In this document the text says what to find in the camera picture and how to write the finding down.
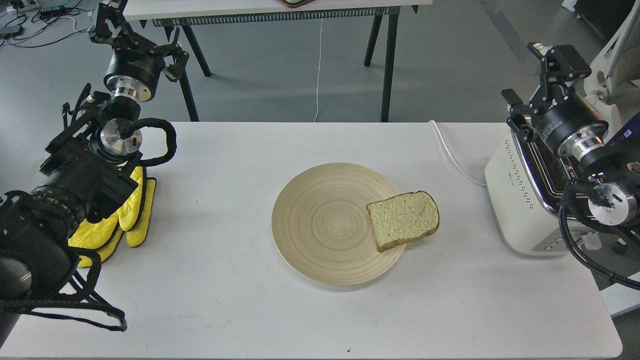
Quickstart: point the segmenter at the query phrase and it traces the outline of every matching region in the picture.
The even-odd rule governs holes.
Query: slice of bread
[[[426,192],[403,193],[367,205],[379,252],[418,241],[440,226],[438,206]]]

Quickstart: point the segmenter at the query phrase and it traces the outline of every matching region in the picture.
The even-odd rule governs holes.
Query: silver flange
[[[593,217],[604,225],[621,225],[633,219],[638,211],[636,197],[616,183],[598,184],[594,187],[605,196],[610,208],[599,206],[589,200],[589,210]]]
[[[558,155],[563,158],[573,155],[580,161],[586,154],[599,147],[603,147],[602,137],[595,131],[595,129],[599,127],[602,126],[596,124],[587,125],[571,134],[571,136],[564,139],[560,144]]]
[[[122,139],[118,131],[118,119],[111,119],[100,132],[100,141],[108,153],[115,156],[125,156],[140,149],[142,133],[140,130],[135,130],[133,135]]]
[[[125,96],[136,102],[151,99],[149,87],[129,76],[111,76],[107,79],[107,88],[113,92],[114,97]]]

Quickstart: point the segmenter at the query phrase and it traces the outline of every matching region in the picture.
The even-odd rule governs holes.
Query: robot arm
[[[12,191],[0,198],[0,346],[20,314],[88,322],[112,331],[126,330],[124,312],[111,306],[94,286],[100,272],[97,253],[69,247],[67,240],[87,219],[97,223],[115,212],[137,187],[129,176],[136,166],[169,161],[176,151],[173,126],[161,119],[139,119],[139,102],[153,98],[160,73],[170,81],[184,73],[188,59],[177,43],[158,46],[136,34],[122,17],[126,1],[99,5],[91,40],[109,44],[113,57],[104,84],[110,94],[90,93],[87,84],[70,124],[46,147],[51,155],[40,167],[47,176],[31,193]],[[110,21],[118,34],[111,38]],[[176,64],[166,66],[165,56]],[[63,107],[66,120],[68,106]],[[167,152],[142,159],[143,127],[166,133]],[[79,256],[92,259],[86,279],[76,271]],[[62,293],[70,284],[75,293]],[[114,326],[36,308],[81,308],[118,319]]]
[[[611,281],[640,290],[632,281],[591,261],[576,245],[567,214],[603,233],[616,234],[640,253],[640,142],[637,134],[614,136],[604,143],[608,123],[573,88],[591,69],[570,45],[545,47],[531,43],[529,50],[541,63],[540,86],[524,104],[512,89],[503,90],[509,104],[507,124],[523,142],[540,139],[555,158],[578,161],[559,209],[560,229],[569,251],[584,265]],[[588,197],[586,202],[578,196]]]

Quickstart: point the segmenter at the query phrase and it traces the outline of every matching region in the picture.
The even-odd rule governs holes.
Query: wooden plate
[[[396,263],[405,245],[378,252],[365,206],[398,194],[389,180],[361,165],[310,168],[289,181],[273,206],[276,246],[313,280],[337,286],[373,280]]]

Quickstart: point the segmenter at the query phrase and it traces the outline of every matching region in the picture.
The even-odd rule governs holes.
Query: black table leg
[[[371,26],[371,34],[369,35],[369,45],[367,45],[367,54],[364,56],[364,66],[371,65],[371,58],[373,57],[373,49],[376,48],[376,41],[378,40],[378,32],[380,31],[380,23],[382,22],[382,15],[374,15],[373,25]]]
[[[196,103],[193,100],[193,93],[191,93],[187,70],[184,71],[180,78],[180,88],[182,89],[182,96],[184,96],[184,104],[187,106],[187,111],[189,112],[189,119],[193,122],[200,121],[198,111],[196,110]]]
[[[200,64],[200,68],[204,73],[204,76],[211,76],[211,70],[209,70],[209,65],[207,64],[207,60],[204,59],[204,55],[202,54],[202,50],[200,50],[200,44],[198,44],[198,40],[196,40],[196,36],[193,34],[193,30],[191,30],[191,26],[183,25],[182,30],[184,34],[187,36],[187,40],[189,41],[189,45],[191,46],[191,50],[193,50],[193,54],[198,59],[198,63]]]
[[[380,117],[380,122],[389,122],[391,82],[394,75],[394,58],[396,57],[397,30],[398,14],[389,15],[389,29],[387,33],[387,60],[385,61],[385,80],[382,86],[382,114]]]

